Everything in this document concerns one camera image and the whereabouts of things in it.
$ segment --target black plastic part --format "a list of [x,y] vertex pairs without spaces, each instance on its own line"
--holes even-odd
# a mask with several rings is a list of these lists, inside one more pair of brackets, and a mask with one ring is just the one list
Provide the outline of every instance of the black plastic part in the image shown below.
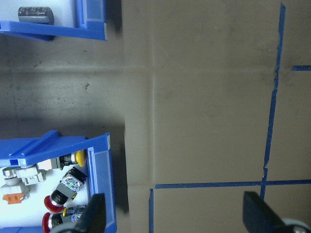
[[73,177],[77,178],[79,181],[81,181],[82,183],[86,182],[86,178],[87,175],[85,175],[83,172],[81,172],[79,169],[73,167],[72,169],[70,169],[68,172],[66,172],[66,174],[64,175],[67,176],[68,174],[72,175]]
[[69,165],[75,164],[75,162],[73,162],[71,160],[71,154],[66,154],[64,156],[61,156],[61,157],[59,157],[59,160],[61,162],[63,162],[64,166],[69,166]]
[[60,191],[55,190],[51,194],[51,199],[59,205],[64,205],[66,201],[68,200],[68,197],[62,194]]
[[18,18],[21,22],[40,23],[54,25],[54,15],[50,7],[20,7],[18,9]]
[[56,227],[59,224],[63,223],[62,214],[53,214],[52,215],[52,228]]
[[244,192],[243,223],[249,233],[293,233],[256,192]]

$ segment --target cardboard floor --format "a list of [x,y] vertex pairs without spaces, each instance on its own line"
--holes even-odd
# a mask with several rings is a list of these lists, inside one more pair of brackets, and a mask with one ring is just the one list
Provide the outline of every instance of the cardboard floor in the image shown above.
[[[261,185],[225,184],[264,175],[281,2],[110,9],[118,3],[122,21],[110,18],[108,41],[0,35],[0,137],[111,132],[119,233],[247,232],[243,192]],[[311,225],[311,71],[291,71],[311,65],[311,2],[282,3],[265,201]],[[153,190],[150,208],[157,184],[169,188]]]

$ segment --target black capacitor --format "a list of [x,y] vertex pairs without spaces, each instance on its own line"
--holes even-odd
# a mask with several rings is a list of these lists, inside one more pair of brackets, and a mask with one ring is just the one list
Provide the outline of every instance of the black capacitor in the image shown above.
[[20,22],[54,25],[54,15],[50,7],[20,7],[18,9]]

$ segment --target gray metal component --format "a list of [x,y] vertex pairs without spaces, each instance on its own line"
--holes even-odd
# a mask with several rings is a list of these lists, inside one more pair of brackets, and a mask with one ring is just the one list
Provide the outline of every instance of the gray metal component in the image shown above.
[[19,182],[21,182],[21,178],[17,178],[17,177],[13,177],[10,179],[4,179],[4,182],[8,185],[8,186],[13,186],[18,184]]
[[72,198],[76,194],[76,192],[72,191],[70,188],[66,187],[62,183],[60,183],[56,189],[68,198]]
[[11,179],[13,177],[16,177],[16,169],[17,167],[6,167],[2,170],[3,176],[5,179]]

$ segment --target blue tape line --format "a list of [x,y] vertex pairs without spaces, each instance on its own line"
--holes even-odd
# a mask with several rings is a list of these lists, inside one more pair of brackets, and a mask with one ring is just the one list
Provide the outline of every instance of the blue tape line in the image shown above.
[[278,47],[277,47],[276,76],[274,78],[274,89],[273,89],[272,95],[271,95],[269,126],[268,126],[268,133],[267,133],[266,150],[265,150],[265,154],[264,154],[263,178],[262,178],[262,184],[261,184],[261,190],[260,190],[260,197],[262,199],[264,199],[267,176],[268,176],[267,165],[268,165],[269,158],[270,158],[270,149],[271,149],[271,141],[272,141],[272,133],[273,133],[274,116],[275,116],[275,112],[276,112],[276,95],[277,95],[277,88],[278,88],[278,73],[280,70],[280,63],[281,63],[283,36],[284,36],[284,25],[285,25],[285,6],[281,3],[280,18],[279,18],[279,23],[278,23],[279,41],[278,41]]
[[293,66],[292,71],[311,71],[311,66]]
[[155,189],[162,189],[162,188],[241,187],[241,186],[260,186],[260,185],[261,185],[261,181],[221,182],[221,183],[164,183],[164,184],[156,184]]
[[149,197],[149,233],[154,233],[154,190],[152,188]]
[[267,185],[311,184],[311,180],[267,181]]
[[[269,185],[291,185],[291,184],[311,184],[311,180],[290,180],[290,181],[266,181],[265,186]],[[245,181],[245,182],[212,182],[212,183],[162,183],[156,184],[155,189],[165,188],[211,188],[211,187],[244,187],[244,186],[261,186],[261,181]],[[153,190],[151,189],[150,200],[152,196],[153,207]]]

